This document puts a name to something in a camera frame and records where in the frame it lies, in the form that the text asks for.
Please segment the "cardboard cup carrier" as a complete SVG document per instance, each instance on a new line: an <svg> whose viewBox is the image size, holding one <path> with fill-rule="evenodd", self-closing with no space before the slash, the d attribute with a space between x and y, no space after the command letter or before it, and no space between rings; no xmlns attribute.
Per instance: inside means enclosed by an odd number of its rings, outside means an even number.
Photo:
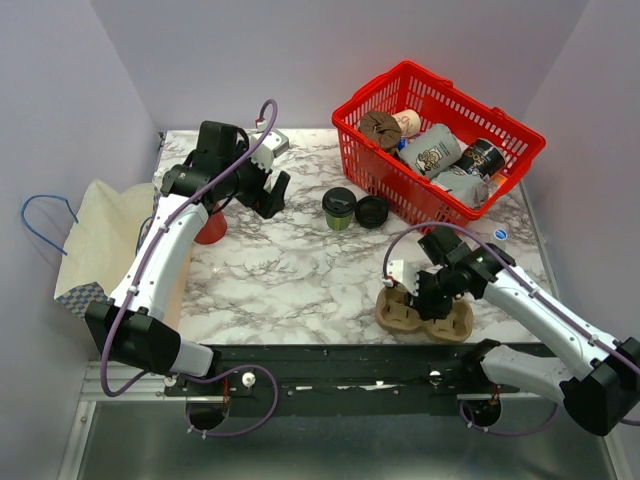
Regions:
<svg viewBox="0 0 640 480"><path fill-rule="evenodd" d="M403 288L384 287L378 294L375 319L385 331L398 334L425 334L436 343L460 344L472 334L474 314L468 302L455 300L445 319L422 320L416 310L406 305L408 293Z"/></svg>

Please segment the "black coffee lid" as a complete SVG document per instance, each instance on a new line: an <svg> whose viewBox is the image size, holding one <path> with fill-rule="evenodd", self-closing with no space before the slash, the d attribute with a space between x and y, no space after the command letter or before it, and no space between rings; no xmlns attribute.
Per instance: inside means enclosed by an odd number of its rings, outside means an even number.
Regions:
<svg viewBox="0 0 640 480"><path fill-rule="evenodd" d="M322 198L323 211L335 218L351 216L355 210L355 194L345 187L334 187L325 192Z"/></svg>

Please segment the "paper takeout bag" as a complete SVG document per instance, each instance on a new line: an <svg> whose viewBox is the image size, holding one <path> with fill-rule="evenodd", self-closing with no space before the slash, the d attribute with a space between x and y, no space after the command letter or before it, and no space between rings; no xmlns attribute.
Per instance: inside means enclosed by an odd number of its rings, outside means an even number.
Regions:
<svg viewBox="0 0 640 480"><path fill-rule="evenodd" d="M37 199L69 201L60 195L33 195L22 205L21 220L31 233L62 253L54 300L83 320L91 302L108 299L150 236L160 192L152 183L120 193L101 180L93 181L78 210L67 206L74 223L62 245L28 222L26 210Z"/></svg>

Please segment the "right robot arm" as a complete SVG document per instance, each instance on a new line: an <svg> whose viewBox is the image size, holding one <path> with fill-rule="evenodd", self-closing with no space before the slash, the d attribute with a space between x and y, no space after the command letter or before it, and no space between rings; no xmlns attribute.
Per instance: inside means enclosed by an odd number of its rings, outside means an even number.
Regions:
<svg viewBox="0 0 640 480"><path fill-rule="evenodd" d="M482 342L460 367L460 379L480 392L491 384L514 386L564 407L587 432L606 436L639 403L639 342L620 340L588 323L542 289L494 244L471 249L459 228L437 222L420 246L437 266L429 273L404 261L387 264L389 278L408 292L424 321L445 318L457 297L483 299L518 321L550 351L519 352Z"/></svg>

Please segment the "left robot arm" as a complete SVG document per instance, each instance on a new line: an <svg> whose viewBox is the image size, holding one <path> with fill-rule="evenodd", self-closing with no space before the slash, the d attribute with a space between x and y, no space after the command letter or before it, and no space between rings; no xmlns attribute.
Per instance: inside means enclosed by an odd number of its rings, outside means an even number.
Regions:
<svg viewBox="0 0 640 480"><path fill-rule="evenodd" d="M290 177L270 176L274 159L288 147L279 131L248 135L230 124L201 124L196 148L164 174L149 232L128 272L107 300L86 310L104 358L156 374L187 375L201 395L220 387L213 350L165 324L169 297L193 241L220 202L235 198L264 219L283 210Z"/></svg>

